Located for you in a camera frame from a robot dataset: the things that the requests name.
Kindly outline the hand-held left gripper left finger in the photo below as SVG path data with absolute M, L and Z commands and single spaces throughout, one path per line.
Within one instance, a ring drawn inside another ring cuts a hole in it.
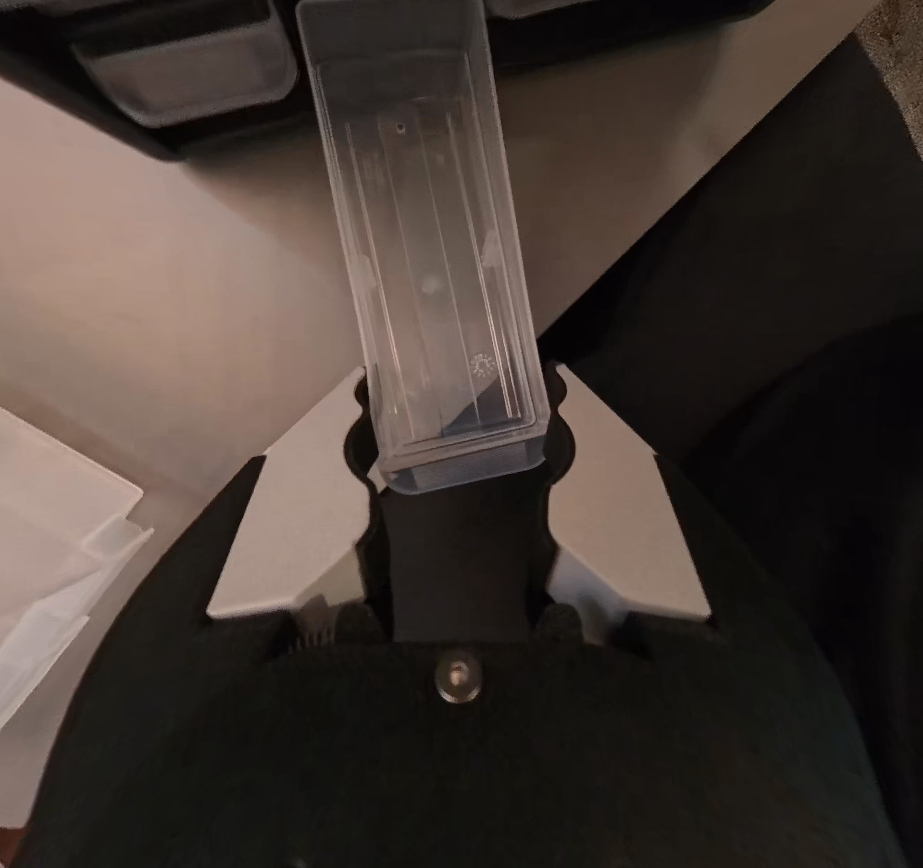
M 373 609 L 393 632 L 389 547 L 365 371 L 351 371 L 263 454 L 207 613 L 291 614 L 309 641 L 332 638 L 341 607 Z

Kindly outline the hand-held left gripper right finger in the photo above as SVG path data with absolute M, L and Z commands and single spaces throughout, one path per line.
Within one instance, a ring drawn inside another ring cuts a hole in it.
M 633 615 L 707 622 L 653 447 L 565 365 L 548 387 L 563 439 L 543 497 L 551 556 L 535 568 L 534 634 L 608 641 Z

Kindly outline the large clear plastic bin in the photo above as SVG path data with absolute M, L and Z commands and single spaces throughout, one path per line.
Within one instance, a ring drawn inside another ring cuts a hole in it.
M 143 490 L 1 410 L 1 726 L 89 622 L 153 529 Z

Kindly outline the clear plastic drawer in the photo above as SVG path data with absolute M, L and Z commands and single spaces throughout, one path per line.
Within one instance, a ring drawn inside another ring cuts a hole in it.
M 377 466 L 405 495 L 530 470 L 551 407 L 482 0 L 301 0 Z

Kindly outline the group of small clear drawers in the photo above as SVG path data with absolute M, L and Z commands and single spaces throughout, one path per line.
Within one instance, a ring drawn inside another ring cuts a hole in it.
M 199 22 L 179 9 L 155 21 L 152 7 L 123 22 L 122 41 L 100 36 L 100 25 L 70 46 L 78 70 L 85 72 L 129 122 L 150 128 L 191 123 L 209 115 L 266 105 L 292 97 L 295 85 L 308 85 L 305 55 L 296 21 L 291 43 L 277 0 L 247 0 L 230 18 Z M 555 8 L 574 8 L 592 0 L 482 0 L 502 20 L 521 20 Z M 115 8 L 129 0 L 2 0 L 2 10 L 37 8 L 60 20 L 96 8 Z

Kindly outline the black drawer cabinet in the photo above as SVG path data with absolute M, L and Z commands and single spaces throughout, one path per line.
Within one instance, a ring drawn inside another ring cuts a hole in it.
M 122 24 L 132 13 L 152 7 L 155 21 L 174 9 L 199 22 L 230 18 L 247 0 L 129 0 L 115 8 L 93 8 L 54 20 L 37 8 L 2 10 L 2 78 L 63 112 L 145 155 L 177 161 L 230 146 L 256 135 L 313 120 L 308 85 L 295 85 L 292 97 L 266 105 L 209 115 L 162 128 L 129 122 L 88 75 L 78 70 L 70 46 L 100 25 L 100 36 L 122 41 Z M 277 0 L 290 42 L 297 43 L 294 5 Z M 611 53 L 641 43 L 675 38 L 758 14 L 775 0 L 592 0 L 574 8 L 555 8 L 521 20 L 502 20 L 489 10 L 487 27 L 497 71 L 504 74 L 557 66 Z

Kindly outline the person's black clothing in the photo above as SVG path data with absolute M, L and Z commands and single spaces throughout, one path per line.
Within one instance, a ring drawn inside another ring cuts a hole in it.
M 539 340 L 804 616 L 921 866 L 922 168 L 849 35 Z

